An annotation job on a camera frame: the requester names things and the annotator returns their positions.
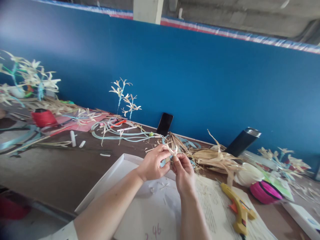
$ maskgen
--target floor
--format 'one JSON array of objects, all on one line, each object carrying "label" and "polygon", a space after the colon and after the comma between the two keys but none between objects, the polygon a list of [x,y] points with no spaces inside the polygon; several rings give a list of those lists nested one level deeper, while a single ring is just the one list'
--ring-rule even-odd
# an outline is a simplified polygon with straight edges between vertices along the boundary
[{"label": "floor", "polygon": [[67,223],[32,208],[21,220],[1,221],[0,240],[37,240],[55,233]]}]

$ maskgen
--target concrete ceiling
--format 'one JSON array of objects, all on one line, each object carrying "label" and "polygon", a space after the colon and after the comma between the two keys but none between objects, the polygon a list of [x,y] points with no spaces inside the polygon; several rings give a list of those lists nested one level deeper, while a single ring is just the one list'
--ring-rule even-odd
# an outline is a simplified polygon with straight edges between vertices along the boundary
[{"label": "concrete ceiling", "polygon": [[[178,1],[170,11],[169,1]],[[73,0],[97,5],[96,0]],[[99,0],[100,6],[133,10],[133,0]],[[213,26],[237,29],[293,41],[320,41],[319,0],[164,0],[162,14]]]}]

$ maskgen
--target bottle cap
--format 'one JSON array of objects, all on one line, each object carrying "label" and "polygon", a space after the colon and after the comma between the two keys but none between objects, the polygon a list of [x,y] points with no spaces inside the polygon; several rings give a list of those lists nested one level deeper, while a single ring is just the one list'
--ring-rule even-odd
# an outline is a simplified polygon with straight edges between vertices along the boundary
[{"label": "bottle cap", "polygon": [[249,133],[252,136],[255,136],[255,137],[260,137],[260,135],[261,135],[261,132],[259,132],[257,129],[254,129],[251,127],[247,127],[244,131],[246,133]]}]

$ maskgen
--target forearm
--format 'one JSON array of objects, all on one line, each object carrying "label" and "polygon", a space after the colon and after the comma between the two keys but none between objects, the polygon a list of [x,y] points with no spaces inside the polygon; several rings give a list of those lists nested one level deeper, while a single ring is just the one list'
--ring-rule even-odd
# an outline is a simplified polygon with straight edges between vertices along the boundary
[{"label": "forearm", "polygon": [[79,240],[111,239],[132,199],[143,184],[136,169],[92,202],[75,220]]},{"label": "forearm", "polygon": [[196,194],[181,196],[181,237],[183,240],[210,240],[205,215]]}]

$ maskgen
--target handwritten number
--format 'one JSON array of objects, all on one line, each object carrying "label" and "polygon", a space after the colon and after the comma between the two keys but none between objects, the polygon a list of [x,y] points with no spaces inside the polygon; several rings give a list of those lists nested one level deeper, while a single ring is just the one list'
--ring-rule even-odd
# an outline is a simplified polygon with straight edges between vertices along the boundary
[{"label": "handwritten number", "polygon": [[161,233],[161,228],[159,228],[159,223],[158,223],[158,235]]},{"label": "handwritten number", "polygon": [[157,240],[157,228],[156,228],[156,226],[152,227],[152,232],[156,236],[156,240]]}]

